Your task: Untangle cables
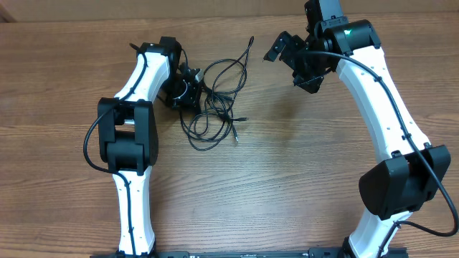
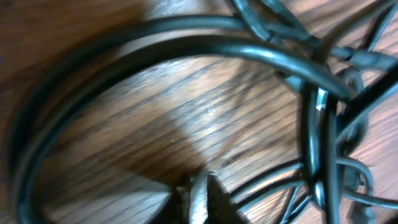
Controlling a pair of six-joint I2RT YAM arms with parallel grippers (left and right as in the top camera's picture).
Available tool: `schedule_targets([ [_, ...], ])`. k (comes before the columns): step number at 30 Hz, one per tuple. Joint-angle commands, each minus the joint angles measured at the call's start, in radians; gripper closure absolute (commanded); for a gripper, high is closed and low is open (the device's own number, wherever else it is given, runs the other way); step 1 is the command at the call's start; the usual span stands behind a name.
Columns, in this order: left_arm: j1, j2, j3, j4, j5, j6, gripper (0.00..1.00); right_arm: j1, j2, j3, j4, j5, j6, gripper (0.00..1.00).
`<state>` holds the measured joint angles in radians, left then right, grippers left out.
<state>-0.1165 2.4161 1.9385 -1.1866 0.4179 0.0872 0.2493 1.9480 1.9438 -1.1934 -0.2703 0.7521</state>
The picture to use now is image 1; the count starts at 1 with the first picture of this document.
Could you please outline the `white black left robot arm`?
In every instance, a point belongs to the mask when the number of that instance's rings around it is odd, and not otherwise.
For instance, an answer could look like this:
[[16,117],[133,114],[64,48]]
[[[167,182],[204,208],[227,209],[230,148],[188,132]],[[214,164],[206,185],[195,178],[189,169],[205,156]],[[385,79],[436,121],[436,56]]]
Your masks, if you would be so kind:
[[100,158],[118,192],[120,241],[114,257],[153,257],[149,182],[158,157],[153,104],[164,92],[165,105],[200,111],[203,72],[181,62],[184,50],[173,37],[136,48],[137,65],[126,85],[98,103]]

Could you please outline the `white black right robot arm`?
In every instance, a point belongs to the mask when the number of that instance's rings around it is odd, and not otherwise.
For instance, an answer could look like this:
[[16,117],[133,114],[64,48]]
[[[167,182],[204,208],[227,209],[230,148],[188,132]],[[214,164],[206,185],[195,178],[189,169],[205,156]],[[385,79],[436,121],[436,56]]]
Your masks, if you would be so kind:
[[374,145],[377,164],[359,179],[364,212],[340,247],[312,247],[307,257],[406,257],[390,242],[423,204],[444,193],[451,156],[420,130],[391,78],[380,38],[363,19],[349,21],[338,1],[311,0],[304,6],[305,39],[279,34],[265,60],[293,71],[295,86],[314,94],[335,72],[352,94]]

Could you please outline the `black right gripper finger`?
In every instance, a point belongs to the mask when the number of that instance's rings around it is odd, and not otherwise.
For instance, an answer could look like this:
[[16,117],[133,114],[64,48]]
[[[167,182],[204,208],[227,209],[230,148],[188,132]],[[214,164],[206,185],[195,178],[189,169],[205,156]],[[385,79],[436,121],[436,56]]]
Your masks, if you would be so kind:
[[284,50],[284,48],[290,43],[291,35],[287,32],[281,32],[277,39],[274,41],[272,47],[267,51],[263,57],[264,61],[274,62],[278,55]]
[[305,41],[298,35],[291,36],[290,34],[284,34],[281,37],[281,41],[284,44],[284,48],[280,53],[279,60],[286,63],[289,68],[295,68],[294,55],[305,47]]

